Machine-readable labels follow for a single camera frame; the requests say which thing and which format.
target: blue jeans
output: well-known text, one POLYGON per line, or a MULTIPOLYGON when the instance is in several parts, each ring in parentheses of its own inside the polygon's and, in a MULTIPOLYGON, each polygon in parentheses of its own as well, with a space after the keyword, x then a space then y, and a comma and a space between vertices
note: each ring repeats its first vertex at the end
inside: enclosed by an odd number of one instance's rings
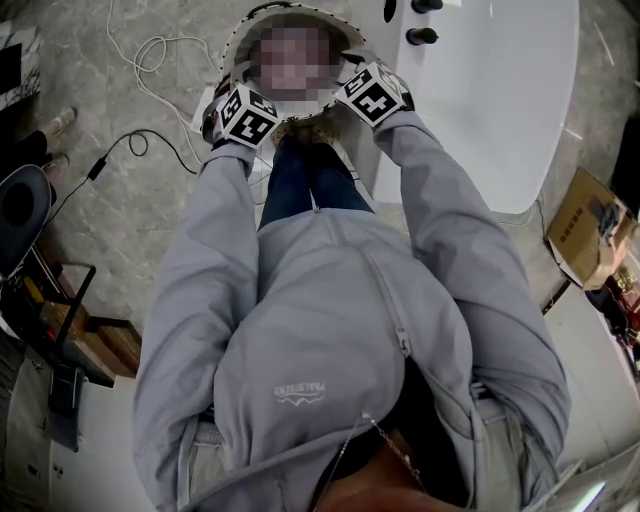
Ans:
POLYGON ((373 213, 356 189, 353 176, 328 144, 302 146, 285 135, 273 160, 260 229, 280 219, 319 208, 373 213))

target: jacket sleeve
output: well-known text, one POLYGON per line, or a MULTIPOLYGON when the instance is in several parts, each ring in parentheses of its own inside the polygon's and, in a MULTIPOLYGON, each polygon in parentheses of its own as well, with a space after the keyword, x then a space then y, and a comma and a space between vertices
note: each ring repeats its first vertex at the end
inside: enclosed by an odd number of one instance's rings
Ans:
POLYGON ((465 318, 474 379, 514 409, 557 460, 570 410, 567 383, 510 238, 415 113, 393 114, 374 136, 401 168, 414 254, 465 318))
POLYGON ((210 154, 164 256, 142 341, 134 462, 153 505, 176 508, 180 440, 211 406, 227 342, 255 306, 258 240, 247 176, 254 152, 210 154))

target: silver chain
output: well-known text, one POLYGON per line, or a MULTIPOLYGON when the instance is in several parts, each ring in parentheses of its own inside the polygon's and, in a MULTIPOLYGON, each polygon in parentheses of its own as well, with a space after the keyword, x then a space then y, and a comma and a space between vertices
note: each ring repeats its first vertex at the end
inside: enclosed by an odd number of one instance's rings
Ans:
MULTIPOLYGON (((369 422, 377 430, 378 434, 380 434, 380 436, 382 437, 382 439, 385 440, 389 448, 391 448, 391 451, 393 451, 393 453, 396 454, 396 456, 402 461, 405 467, 409 470, 409 472, 411 473, 411 476, 413 476, 416 482, 418 482, 418 485, 420 485, 420 489, 422 489, 422 491, 426 493, 427 491, 424 488, 424 485, 422 485, 422 480, 420 480, 420 471, 418 471, 411 465, 411 457, 409 457, 406 453, 402 453, 402 451, 400 450, 400 448, 398 448, 396 443, 394 443, 393 440, 389 437, 389 435, 378 426, 378 424, 376 423, 376 420, 374 420, 368 413, 363 413, 362 418, 365 420, 369 420, 369 422)), ((342 447, 340 448, 340 452, 338 453, 338 458, 336 459, 336 462, 334 463, 333 468, 331 468, 331 473, 329 473, 329 478, 327 478, 327 481, 324 484, 324 487, 322 488, 322 492, 320 493, 320 496, 318 496, 318 501, 316 502, 316 506, 313 507, 313 512, 317 512, 318 505, 320 505, 322 498, 324 497, 324 494, 327 490, 327 487, 329 487, 329 484, 331 484, 331 478, 333 478, 334 473, 338 469, 338 464, 340 464, 340 461, 342 460, 344 453, 347 451, 347 446, 349 445, 349 442, 353 438, 353 434, 356 428, 358 428, 359 424, 360 424, 360 419, 356 421, 356 424, 353 426, 353 428, 351 429, 351 432, 349 433, 349 437, 342 444, 342 447)))

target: cardboard box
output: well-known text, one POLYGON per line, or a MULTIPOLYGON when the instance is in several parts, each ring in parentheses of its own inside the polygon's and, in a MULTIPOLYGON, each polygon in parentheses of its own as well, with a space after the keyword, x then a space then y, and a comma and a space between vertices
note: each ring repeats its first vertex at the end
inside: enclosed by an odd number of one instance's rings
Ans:
POLYGON ((578 169, 548 238, 562 271, 584 290, 597 290, 624 259, 637 225, 613 192, 578 169), (617 223, 603 237, 602 212, 614 205, 619 211, 617 223))

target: gray marble floor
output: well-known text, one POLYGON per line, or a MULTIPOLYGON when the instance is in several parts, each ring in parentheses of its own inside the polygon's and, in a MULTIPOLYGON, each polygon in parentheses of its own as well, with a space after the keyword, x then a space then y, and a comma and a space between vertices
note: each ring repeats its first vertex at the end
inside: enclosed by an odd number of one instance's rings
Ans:
MULTIPOLYGON (((217 63, 233 25, 260 3, 115 0, 112 33, 128 58, 157 34, 198 36, 207 40, 217 63)), ((349 16, 348 2, 307 3, 349 16)), ((136 88, 132 66, 108 40, 109 0, 9 0, 4 11, 18 27, 39 25, 45 37, 42 93, 32 126, 65 105, 79 111, 78 122, 57 148, 67 152, 72 161, 56 184, 60 195, 66 195, 86 176, 116 137, 134 128, 161 131, 178 145, 188 165, 197 167, 174 114, 136 88)), ((581 16, 568 130, 562 135, 540 197, 547 223, 578 166, 602 179, 611 175, 624 123, 636 108, 635 22, 616 0, 582 0, 581 16)), ((153 63, 159 54, 158 47, 147 62, 153 63)), ((144 76, 149 87, 178 105, 187 118, 194 112, 204 85, 218 78, 193 42, 170 45, 158 73, 144 76)), ((193 139, 203 155, 204 144, 197 137, 193 139)), ((121 144, 100 179, 83 187, 62 210, 45 234, 46 240, 68 261, 96 265, 98 274, 85 300, 92 313, 128 318, 142 327, 158 263, 192 186, 192 177, 181 171, 171 150, 160 142, 151 139, 144 158, 132 156, 126 144, 121 144)), ((259 198, 264 188, 255 189, 259 198)), ((378 204, 376 208, 385 222, 406 230, 398 205, 378 204)), ((536 299, 545 303, 562 275, 542 244, 539 211, 534 208, 530 214, 497 217, 505 223, 524 259, 536 299)))

